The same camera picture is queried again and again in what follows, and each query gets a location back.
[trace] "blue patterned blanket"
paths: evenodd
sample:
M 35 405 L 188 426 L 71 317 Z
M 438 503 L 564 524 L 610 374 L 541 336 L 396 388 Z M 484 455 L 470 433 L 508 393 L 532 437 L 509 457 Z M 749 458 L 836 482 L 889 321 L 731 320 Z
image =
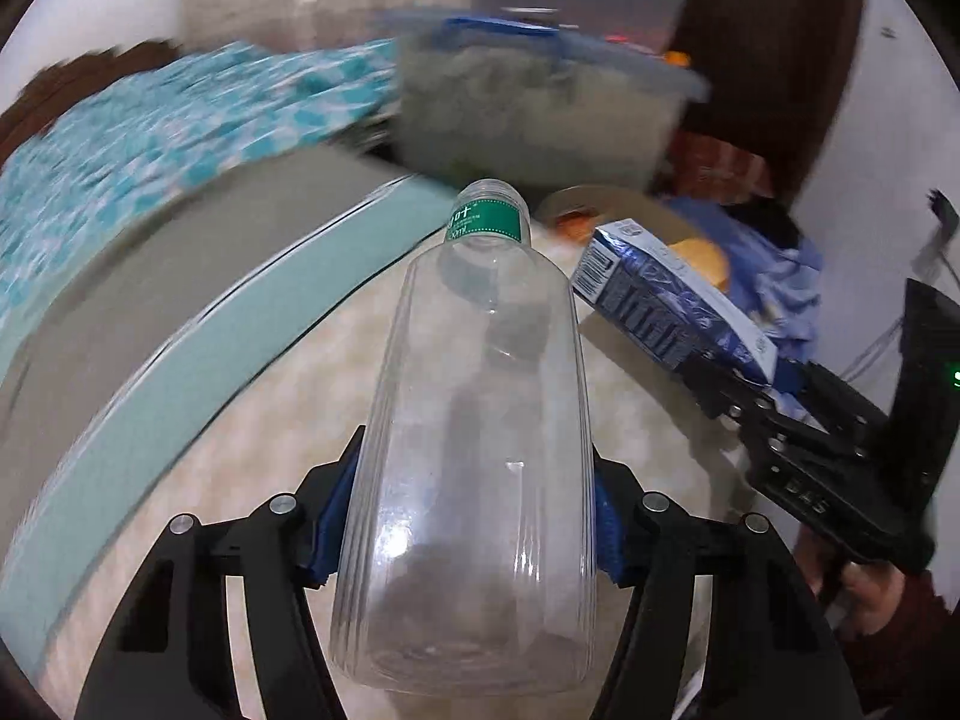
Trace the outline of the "blue patterned blanket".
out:
M 393 79 L 390 41 L 297 55 L 237 43 L 121 79 L 23 143 L 0 173 L 0 379 L 125 226 L 231 167 L 358 122 L 392 98 Z

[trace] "blue carton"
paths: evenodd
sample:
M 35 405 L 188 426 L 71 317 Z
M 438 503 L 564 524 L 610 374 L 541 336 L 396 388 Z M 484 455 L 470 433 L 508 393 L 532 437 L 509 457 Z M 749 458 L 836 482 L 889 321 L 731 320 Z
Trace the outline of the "blue carton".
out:
M 571 277 L 573 290 L 669 370 L 712 351 L 770 384 L 776 346 L 685 259 L 635 221 L 604 224 Z

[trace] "green bottle label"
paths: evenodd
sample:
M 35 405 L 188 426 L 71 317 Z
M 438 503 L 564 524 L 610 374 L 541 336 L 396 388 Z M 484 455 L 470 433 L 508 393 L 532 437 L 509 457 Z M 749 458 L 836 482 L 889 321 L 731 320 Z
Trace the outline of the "green bottle label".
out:
M 446 239 L 456 241 L 475 232 L 493 233 L 521 242 L 520 211 L 505 200 L 471 200 L 457 209 L 446 225 Z

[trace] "barcode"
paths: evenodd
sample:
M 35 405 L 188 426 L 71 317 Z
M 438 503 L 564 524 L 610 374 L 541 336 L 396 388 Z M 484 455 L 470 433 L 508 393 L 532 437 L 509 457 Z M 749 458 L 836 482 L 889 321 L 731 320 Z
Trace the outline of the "barcode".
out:
M 587 251 L 573 274 L 573 286 L 590 303 L 596 303 L 603 288 L 616 270 L 620 258 L 597 241 L 590 241 Z
M 622 232 L 624 235 L 639 235 L 643 232 L 643 228 L 633 221 L 631 218 L 626 218 L 623 221 L 618 221 L 616 223 L 617 229 Z

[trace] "white table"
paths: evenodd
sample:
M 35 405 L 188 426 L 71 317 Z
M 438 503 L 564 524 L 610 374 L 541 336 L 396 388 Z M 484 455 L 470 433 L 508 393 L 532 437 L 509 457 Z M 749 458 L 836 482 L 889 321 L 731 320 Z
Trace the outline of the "white table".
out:
M 579 248 L 535 227 L 533 244 L 566 274 Z M 442 240 L 440 234 L 423 247 Z M 357 290 L 224 409 L 133 514 L 80 591 L 48 650 L 38 688 L 61 717 L 73 716 L 90 661 L 133 574 L 167 521 L 246 517 L 275 493 L 295 490 L 312 466 L 336 461 L 366 421 L 406 266 L 414 254 Z M 645 490 L 660 490 L 701 517 L 727 517 L 744 490 L 733 434 L 706 420 L 685 389 L 625 336 L 577 301 L 593 441 L 622 461 Z M 309 592 L 320 645 L 328 643 L 334 581 Z M 630 599 L 597 579 L 593 666 L 574 691 L 553 696 L 444 700 L 356 685 L 331 666 L 350 720 L 557 718 L 586 720 L 606 676 Z M 227 580 L 232 654 L 244 717 L 264 716 L 256 688 L 243 584 Z M 709 585 L 698 581 L 686 672 L 702 664 Z

